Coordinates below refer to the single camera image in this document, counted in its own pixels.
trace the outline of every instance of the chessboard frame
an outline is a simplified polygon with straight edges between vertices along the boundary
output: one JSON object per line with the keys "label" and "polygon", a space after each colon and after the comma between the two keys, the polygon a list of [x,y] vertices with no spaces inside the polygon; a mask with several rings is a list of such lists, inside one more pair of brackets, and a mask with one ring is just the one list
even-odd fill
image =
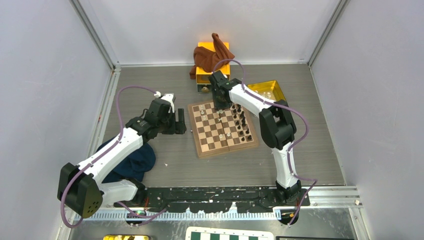
{"label": "chessboard frame", "polygon": [[259,139],[258,139],[258,136],[256,134],[255,126],[254,126],[254,124],[251,120],[252,115],[247,109],[244,109],[245,110],[244,115],[246,116],[246,123],[249,126],[249,131],[251,132],[251,136],[252,136],[253,141],[244,143],[243,145],[233,145],[233,146],[227,145],[226,148],[228,150],[223,150],[223,148],[219,148],[219,149],[213,149],[213,150],[210,150],[210,151],[207,151],[207,152],[202,152],[199,135],[197,134],[197,126],[196,126],[195,116],[194,116],[194,113],[193,113],[193,107],[198,106],[198,105],[209,104],[209,103],[213,103],[213,100],[195,102],[195,103],[191,103],[187,106],[188,116],[190,118],[191,130],[192,130],[192,134],[194,136],[194,144],[195,144],[195,148],[196,148],[196,151],[197,151],[197,156],[199,158],[211,157],[211,156],[216,156],[216,155],[230,153],[230,152],[236,152],[236,151],[243,150],[243,149],[246,149],[246,148],[253,148],[253,147],[259,146]]}

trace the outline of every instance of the green square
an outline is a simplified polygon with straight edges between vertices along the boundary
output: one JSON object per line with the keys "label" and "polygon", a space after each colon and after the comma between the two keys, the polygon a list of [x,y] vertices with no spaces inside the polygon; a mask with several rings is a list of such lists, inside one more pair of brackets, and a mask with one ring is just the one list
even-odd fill
{"label": "green square", "polygon": [[200,240],[200,232],[191,232],[191,240]]}
{"label": "green square", "polygon": [[210,240],[220,240],[220,235],[216,234],[216,233],[211,233],[209,239]]}

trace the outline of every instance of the green and white checkered board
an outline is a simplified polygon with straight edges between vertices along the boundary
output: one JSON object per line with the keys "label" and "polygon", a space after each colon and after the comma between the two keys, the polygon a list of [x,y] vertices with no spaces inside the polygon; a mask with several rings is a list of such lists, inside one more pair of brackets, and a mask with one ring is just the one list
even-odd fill
{"label": "green and white checkered board", "polygon": [[191,226],[185,240],[274,240],[269,231],[249,231]]}

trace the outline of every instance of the brown towel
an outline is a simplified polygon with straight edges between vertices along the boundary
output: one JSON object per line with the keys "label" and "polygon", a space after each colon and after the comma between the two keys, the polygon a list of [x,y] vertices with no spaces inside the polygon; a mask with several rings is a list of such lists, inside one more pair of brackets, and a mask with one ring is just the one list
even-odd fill
{"label": "brown towel", "polygon": [[[194,66],[190,71],[190,78],[196,79],[196,67],[201,67],[205,72],[212,72],[215,65],[223,59],[233,59],[235,56],[228,50],[224,45],[223,41],[220,40],[218,34],[212,33],[213,46],[215,51],[206,49],[203,46],[198,46],[194,49]],[[227,64],[228,61],[221,62],[216,69],[220,69],[223,65]]]}

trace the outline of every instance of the navy blue fabric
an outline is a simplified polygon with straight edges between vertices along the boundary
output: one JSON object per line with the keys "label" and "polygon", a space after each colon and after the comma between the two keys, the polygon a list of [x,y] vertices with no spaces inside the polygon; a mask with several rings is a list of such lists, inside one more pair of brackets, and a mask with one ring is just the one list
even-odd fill
{"label": "navy blue fabric", "polygon": [[[97,148],[97,152],[106,146],[112,139],[104,142]],[[114,183],[123,178],[135,178],[139,182],[143,180],[145,172],[150,171],[156,162],[153,148],[145,143],[139,149],[124,158],[103,180],[102,183]]]}

